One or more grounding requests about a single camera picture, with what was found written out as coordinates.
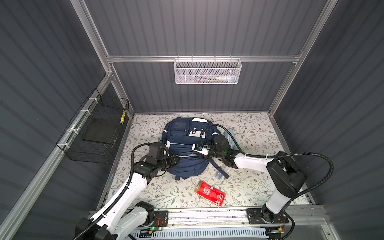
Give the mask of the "navy blue student backpack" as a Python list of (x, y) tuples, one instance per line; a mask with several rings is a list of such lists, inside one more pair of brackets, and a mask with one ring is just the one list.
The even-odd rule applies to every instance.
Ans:
[(212, 164), (225, 178), (229, 175), (209, 156), (193, 151), (193, 144), (211, 146), (215, 135), (223, 135), (212, 122), (202, 118), (176, 118), (168, 122), (162, 132), (162, 142), (180, 162), (168, 172), (175, 180), (186, 180), (202, 174)]

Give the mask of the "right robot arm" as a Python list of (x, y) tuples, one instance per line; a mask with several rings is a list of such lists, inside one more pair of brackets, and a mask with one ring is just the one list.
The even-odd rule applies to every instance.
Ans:
[[(214, 135), (212, 141), (204, 141), (203, 133), (211, 127), (219, 127), (228, 133), (236, 148), (233, 149), (229, 140), (222, 135)], [(334, 172), (332, 160), (318, 153), (296, 153), (287, 154), (279, 152), (275, 155), (253, 155), (243, 151), (235, 137), (228, 129), (219, 125), (208, 125), (201, 131), (200, 142), (194, 144), (192, 149), (206, 157), (214, 157), (222, 161), (227, 167), (234, 169), (246, 169), (257, 172), (268, 173), (271, 177), (275, 190), (262, 206), (259, 215), (267, 224), (274, 223), (285, 209), (296, 198), (318, 188), (324, 184)], [(301, 191), (308, 176), (294, 160), (294, 157), (312, 156), (324, 159), (329, 164), (329, 170), (324, 178), (315, 185)]]

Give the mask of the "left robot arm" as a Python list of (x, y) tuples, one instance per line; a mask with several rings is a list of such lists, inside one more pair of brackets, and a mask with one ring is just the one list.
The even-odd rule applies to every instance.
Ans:
[(140, 202), (127, 215), (124, 213), (159, 171), (166, 172), (179, 162), (180, 157), (170, 153), (164, 143), (144, 143), (134, 147), (128, 179), (89, 220), (83, 218), (78, 222), (74, 239), (123, 240), (137, 227), (151, 224), (154, 207), (148, 203)]

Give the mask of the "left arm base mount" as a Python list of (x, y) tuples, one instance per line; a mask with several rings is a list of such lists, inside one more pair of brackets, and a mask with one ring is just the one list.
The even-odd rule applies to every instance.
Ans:
[(143, 225), (138, 225), (138, 228), (151, 228), (151, 227), (167, 227), (169, 219), (169, 211), (155, 210)]

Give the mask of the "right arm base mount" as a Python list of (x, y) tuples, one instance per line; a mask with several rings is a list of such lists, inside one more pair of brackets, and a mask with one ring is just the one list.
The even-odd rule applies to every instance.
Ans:
[(249, 224), (287, 224), (290, 222), (289, 218), (283, 211), (274, 214), (267, 208), (248, 208), (246, 209)]

